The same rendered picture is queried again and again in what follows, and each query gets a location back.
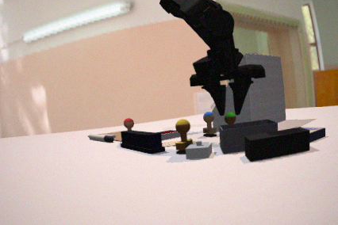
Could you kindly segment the red stamp with ball handle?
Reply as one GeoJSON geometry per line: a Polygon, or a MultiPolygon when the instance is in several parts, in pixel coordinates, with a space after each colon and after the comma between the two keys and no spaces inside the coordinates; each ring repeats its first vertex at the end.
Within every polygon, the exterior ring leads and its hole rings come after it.
{"type": "Polygon", "coordinates": [[[124,121],[124,126],[125,126],[128,130],[132,130],[131,128],[134,126],[133,120],[130,119],[130,118],[127,118],[127,119],[124,121]]]}

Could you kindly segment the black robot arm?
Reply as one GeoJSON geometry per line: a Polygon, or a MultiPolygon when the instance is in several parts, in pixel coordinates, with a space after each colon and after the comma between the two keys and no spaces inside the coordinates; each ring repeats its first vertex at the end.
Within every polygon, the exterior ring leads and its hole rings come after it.
{"type": "MultiPolygon", "coordinates": [[[[234,44],[232,33],[234,19],[230,12],[223,10],[220,3],[213,0],[160,0],[159,3],[167,13],[183,19],[209,47],[212,44],[234,44]]],[[[207,56],[194,62],[198,78],[212,76],[225,67],[231,69],[226,50],[207,51],[207,56]]]]}

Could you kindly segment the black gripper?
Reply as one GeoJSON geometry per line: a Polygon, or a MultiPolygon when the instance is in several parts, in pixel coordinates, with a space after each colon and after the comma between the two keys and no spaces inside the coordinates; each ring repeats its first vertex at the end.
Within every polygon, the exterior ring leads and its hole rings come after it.
{"type": "Polygon", "coordinates": [[[213,53],[218,51],[219,47],[223,47],[226,50],[231,63],[231,69],[225,70],[224,67],[212,76],[201,76],[200,78],[198,78],[197,74],[192,74],[190,86],[202,86],[211,95],[220,116],[223,116],[226,105],[226,85],[221,85],[220,81],[234,79],[234,82],[228,82],[228,84],[233,91],[235,114],[239,115],[249,86],[253,84],[252,78],[264,78],[265,70],[262,65],[255,64],[238,67],[236,64],[236,54],[239,51],[238,48],[235,48],[235,44],[222,43],[209,46],[213,53]]]}

